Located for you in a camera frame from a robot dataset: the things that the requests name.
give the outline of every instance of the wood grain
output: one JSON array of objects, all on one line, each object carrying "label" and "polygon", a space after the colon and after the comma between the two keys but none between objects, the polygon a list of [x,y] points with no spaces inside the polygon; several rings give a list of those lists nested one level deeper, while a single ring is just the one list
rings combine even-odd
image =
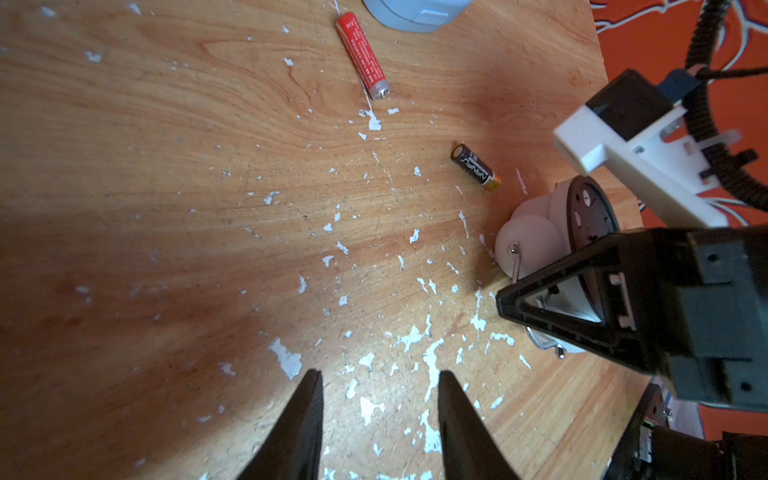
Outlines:
[{"label": "wood grain", "polygon": [[[321,467],[337,478],[444,478],[416,436],[426,409],[438,428],[422,355],[440,338],[437,367],[469,382],[524,478],[602,472],[647,380],[537,351],[495,313],[490,294],[508,279],[488,252],[515,207],[574,175],[551,132],[606,82],[588,3],[477,0],[416,35],[340,2],[392,82],[373,105],[382,130],[370,131],[324,1],[142,0],[138,15],[127,2],[61,0],[46,4],[54,18],[36,2],[0,6],[9,478],[233,478],[300,380],[269,351],[277,337],[301,355],[300,375],[323,371]],[[499,172],[499,191],[449,160],[461,141]],[[596,177],[622,226],[639,227],[631,193]],[[428,315],[432,337],[404,353],[397,336],[423,332]],[[358,364],[368,353],[371,372]],[[386,407],[367,427],[360,396]]]}]

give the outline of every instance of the white robot part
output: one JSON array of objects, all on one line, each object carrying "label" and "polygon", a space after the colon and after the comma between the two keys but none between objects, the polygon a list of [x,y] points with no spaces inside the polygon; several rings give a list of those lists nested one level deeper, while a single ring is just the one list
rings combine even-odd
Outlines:
[{"label": "white robot part", "polygon": [[700,178],[708,166],[700,152],[686,150],[692,140],[662,141],[684,113],[675,107],[625,141],[582,105],[555,129],[555,144],[579,174],[605,165],[669,227],[727,227],[725,215],[697,196],[717,184]]}]

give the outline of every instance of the aa battery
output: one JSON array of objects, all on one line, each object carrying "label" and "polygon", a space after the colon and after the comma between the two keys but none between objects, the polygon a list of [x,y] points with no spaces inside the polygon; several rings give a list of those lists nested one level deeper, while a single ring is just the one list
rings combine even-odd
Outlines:
[{"label": "aa battery", "polygon": [[389,93],[389,81],[384,76],[384,71],[373,54],[371,44],[368,43],[366,34],[362,32],[360,22],[352,12],[342,15],[336,22],[336,30],[339,32],[349,56],[355,62],[355,68],[366,85],[371,98],[384,98]]},{"label": "aa battery", "polygon": [[488,191],[495,191],[502,184],[502,179],[495,175],[493,170],[464,144],[453,149],[451,160],[461,165],[468,174],[472,175]]}]

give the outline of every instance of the gray container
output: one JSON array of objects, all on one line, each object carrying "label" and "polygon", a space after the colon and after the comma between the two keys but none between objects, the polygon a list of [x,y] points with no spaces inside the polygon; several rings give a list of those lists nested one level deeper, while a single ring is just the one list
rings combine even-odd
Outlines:
[{"label": "gray container", "polygon": [[362,0],[371,15],[395,30],[429,33],[453,22],[472,0]]}]

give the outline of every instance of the orange wall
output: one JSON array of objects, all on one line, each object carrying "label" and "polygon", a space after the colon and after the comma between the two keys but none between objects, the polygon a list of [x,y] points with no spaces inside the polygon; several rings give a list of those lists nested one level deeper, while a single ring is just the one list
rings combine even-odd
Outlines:
[{"label": "orange wall", "polygon": [[[671,70],[683,67],[700,9],[701,2],[694,0],[594,0],[592,13],[608,78],[634,68],[653,83],[659,83]],[[768,65],[768,2],[734,2],[722,38],[713,68],[722,68],[734,58],[733,68]],[[714,82],[710,86],[710,106],[720,132],[731,128],[741,132],[742,140],[731,145],[731,151],[751,147],[765,156],[746,169],[768,184],[768,76]],[[730,197],[720,188],[705,196]],[[764,212],[734,209],[750,224],[768,223],[768,214]],[[649,209],[642,216],[646,227],[663,226]],[[730,221],[731,225],[738,225],[733,218]],[[720,439],[723,430],[768,435],[768,414],[707,407],[699,410],[707,439]]]}]

